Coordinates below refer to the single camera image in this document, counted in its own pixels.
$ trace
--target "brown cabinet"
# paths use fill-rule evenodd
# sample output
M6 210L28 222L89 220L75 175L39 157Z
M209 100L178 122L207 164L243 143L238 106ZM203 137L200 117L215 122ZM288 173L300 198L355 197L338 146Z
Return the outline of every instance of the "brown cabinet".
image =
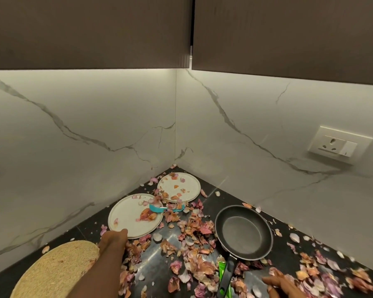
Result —
M373 0L196 0L192 65L373 84Z
M0 0L0 69L183 68L192 0Z

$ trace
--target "non-stick pan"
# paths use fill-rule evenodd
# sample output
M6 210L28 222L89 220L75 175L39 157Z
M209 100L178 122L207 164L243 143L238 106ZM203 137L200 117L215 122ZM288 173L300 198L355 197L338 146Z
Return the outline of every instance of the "non-stick pan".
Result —
M217 214L215 227L219 242L230 253L217 291L217 298L224 298L237 259L253 261L264 258L271 251L274 239L264 218L244 206L222 209Z

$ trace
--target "kitchen countertop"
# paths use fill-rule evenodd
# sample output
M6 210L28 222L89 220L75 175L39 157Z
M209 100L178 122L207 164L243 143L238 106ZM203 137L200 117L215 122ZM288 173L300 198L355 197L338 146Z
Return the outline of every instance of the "kitchen countertop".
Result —
M166 173L169 174L170 172L184 172L183 169L176 167L175 169L168 169ZM204 218L203 220L215 220L217 213L224 207L229 205L242 205L242 201L238 198L216 188L215 186L199 179L202 189L208 195L208 198L204 198L199 195L198 198L203 202L204 215L210 215L208 218ZM143 193L143 192L152 192L156 187L156 184L153 186L144 186L139 187L136 190L132 191L128 195L136 194L136 193ZM215 191L220 192L220 196L217 197L215 195ZM89 240L93 243L98 243L100 241L100 232L101 232L101 225L108 225L108 215L109 212L114 204L118 201L112 203L111 205L105 207L95 215L91 216L87 220L83 221L76 227L68 230L55 240L48 243L50 249L53 249L61 244L64 244L74 238L75 240ZM308 255L313 255L315 249L319 249L322 255L325 258L329 258L334 260L338 263L340 268L353 268L357 269L359 267L365 268L363 265L359 264L358 262L352 263L348 257L341 259L337 255L337 251L327 247L324 244L315 243L315 247L313 247L313 242L303 240L302 232L298 230L290 230L289 226L272 216L264 213L263 211L260 213L268 222L272 222L270 227L274 229L279 229L282 233L282 237L274 235L274 245L273 249L270 254L266 257L272 261L274 267L278 270L282 271L284 274L291 274L295 277L295 272L299 270L300 259L299 255L295 255L290 247L287 245L287 242L292 243L289 238L290 233L296 233L300 237L300 244L293 243L296 246L297 252L305 252ZM181 220L188 220L190 213L185 214L180 212ZM176 226L174 223L175 228L169 229L168 224L165 222L165 226L162 229L156 229L155 232L159 232L163 239L169 240L169 242L177 247L181 247L181 243L178 241L178 235L181 234L180 228ZM23 275L23 273L42 255L41 253L42 248L33 252L32 254L26 256L22 260L18 261L14 265L10 266L6 270L0 272L0 298L8 298L11 295L11 291L14 288L17 281ZM221 248L221 245L218 244L216 249L210 255L207 255L208 260L216 261L219 255L223 255L225 258L228 257L228 254L224 252ZM132 295L131 297L139 298L141 296L141 290L144 285L147 285L147 295L148 297L156 297L156 298L165 298L165 297L190 297L194 295L193 289L198 284L196 280L194 280L191 291L187 291L187 286L183 283L180 283L181 291L175 293L169 293L167 291L167 285L169 279L174 276L173 272L169 268L169 264L172 262L170 258L166 258L160 249L160 243L155 243L152 240L151 245L149 248L142 253L141 256L142 262L138 264L138 272L136 273L136 284L134 284L131 288ZM180 273L184 271L184 266L181 268ZM249 290L253 285L256 285L259 290L262 292L263 297L268 297L266 292L266 285L261 281L262 276L267 276L269 271L269 266L265 266L263 269L250 269L249 271L245 272L245 283ZM139 274L143 274L145 276L145 280L139 281L138 276ZM348 276L352 276L350 272L341 273L336 272L335 275L340 278L340 284L345 282L345 274ZM373 280L373 271L368 271L369 276ZM342 297L348 298L362 298L372 296L373 294L363 294L357 291L353 291L348 287L342 288L344 295Z

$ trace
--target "round white plate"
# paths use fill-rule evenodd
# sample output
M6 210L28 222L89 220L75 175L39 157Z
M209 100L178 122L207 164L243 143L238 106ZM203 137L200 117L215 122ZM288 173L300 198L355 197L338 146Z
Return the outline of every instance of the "round white plate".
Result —
M137 194L137 198L133 199L133 195L129 195L121 199L113 206L108 216L108 227L110 230L120 231L122 229L128 230L128 238L135 239L147 235L156 229L163 219L163 213L158 213L155 220L148 222L142 220L137 222L141 212L149 205L139 205L140 201L147 201L154 198L153 195L147 193ZM118 225L114 226L114 220L118 219Z
M164 192L167 192L169 194L168 200L174 203L177 201L171 200L171 197L177 195L177 193L182 194L179 199L183 202L189 202L196 199L200 194L199 180L193 175L185 172L177 172L176 174L178 174L177 180L172 180L170 175L162 178L157 184L159 191L164 190Z

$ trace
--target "finger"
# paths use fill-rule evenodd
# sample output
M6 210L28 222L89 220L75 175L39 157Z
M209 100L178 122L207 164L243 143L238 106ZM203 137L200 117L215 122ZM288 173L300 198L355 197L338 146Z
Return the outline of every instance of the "finger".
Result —
M263 277L263 282L267 285L277 286L282 289L282 291L285 292L286 295L290 295L294 289L296 289L295 286L293 286L291 283L289 283L286 279L282 277L277 276L268 276Z
M280 298L279 293L272 285L268 286L267 292L268 292L269 298Z

